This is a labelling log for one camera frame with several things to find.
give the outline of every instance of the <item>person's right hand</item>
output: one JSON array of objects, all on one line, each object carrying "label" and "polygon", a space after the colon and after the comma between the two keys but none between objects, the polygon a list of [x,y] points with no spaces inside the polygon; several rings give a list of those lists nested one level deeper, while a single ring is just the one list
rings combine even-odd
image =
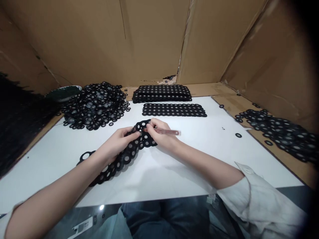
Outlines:
[{"label": "person's right hand", "polygon": [[170,129],[170,127],[167,123],[156,118],[152,118],[151,122],[146,125],[148,133],[159,146],[168,151],[172,151],[175,147],[177,147],[177,144],[180,143],[180,141],[176,138],[176,136],[156,133],[154,130],[155,126],[161,129]]}]

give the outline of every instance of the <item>cardboard wall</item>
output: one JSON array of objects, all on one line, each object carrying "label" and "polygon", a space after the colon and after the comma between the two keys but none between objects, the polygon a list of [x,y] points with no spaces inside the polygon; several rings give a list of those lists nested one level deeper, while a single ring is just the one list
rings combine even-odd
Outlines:
[{"label": "cardboard wall", "polygon": [[311,51],[289,7],[289,1],[269,1],[222,80],[277,117],[318,132]]},{"label": "cardboard wall", "polygon": [[62,85],[177,73],[190,0],[0,0]]},{"label": "cardboard wall", "polygon": [[53,76],[36,58],[27,38],[0,7],[0,71],[11,81],[35,93],[46,94],[58,87]]},{"label": "cardboard wall", "polygon": [[266,0],[192,0],[178,84],[219,82]]}]

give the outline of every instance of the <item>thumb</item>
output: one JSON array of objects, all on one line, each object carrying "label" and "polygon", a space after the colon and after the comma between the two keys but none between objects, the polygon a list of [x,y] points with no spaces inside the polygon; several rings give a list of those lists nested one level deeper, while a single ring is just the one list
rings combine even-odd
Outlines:
[{"label": "thumb", "polygon": [[150,134],[150,136],[152,136],[152,138],[155,139],[156,136],[158,135],[158,133],[155,132],[154,128],[150,124],[147,124],[146,128],[147,128],[147,132]]},{"label": "thumb", "polygon": [[140,136],[140,132],[137,131],[137,132],[135,132],[133,134],[130,134],[130,135],[124,137],[124,138],[125,138],[126,142],[129,143],[129,142],[137,139],[139,136]]}]

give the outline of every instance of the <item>hand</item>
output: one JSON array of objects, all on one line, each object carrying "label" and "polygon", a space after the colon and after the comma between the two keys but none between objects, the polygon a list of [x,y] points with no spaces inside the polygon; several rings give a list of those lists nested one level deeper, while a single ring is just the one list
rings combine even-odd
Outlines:
[{"label": "hand", "polygon": [[116,156],[127,147],[129,142],[137,139],[140,136],[140,132],[138,131],[124,137],[124,135],[131,131],[132,128],[133,127],[126,127],[116,130],[114,134],[112,134],[111,137],[109,137],[109,139],[105,141],[105,143],[102,144],[93,155],[107,161],[108,164],[114,162]]},{"label": "hand", "polygon": [[148,133],[152,136],[152,138],[159,146],[165,148],[168,151],[173,151],[173,149],[180,141],[174,135],[156,133],[154,130],[155,126],[161,129],[170,129],[168,124],[159,119],[152,118],[151,122],[147,124],[146,127]]}]

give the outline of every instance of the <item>person's left hand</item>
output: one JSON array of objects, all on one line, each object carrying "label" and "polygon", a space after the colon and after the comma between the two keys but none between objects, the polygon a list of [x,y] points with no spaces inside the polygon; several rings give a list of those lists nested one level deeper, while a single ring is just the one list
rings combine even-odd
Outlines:
[{"label": "person's left hand", "polygon": [[124,137],[124,135],[131,131],[132,128],[133,127],[126,127],[116,130],[114,134],[112,134],[111,137],[94,152],[94,156],[97,156],[101,160],[105,160],[108,164],[114,162],[116,156],[127,147],[129,142],[140,136],[140,132],[137,131]]}]

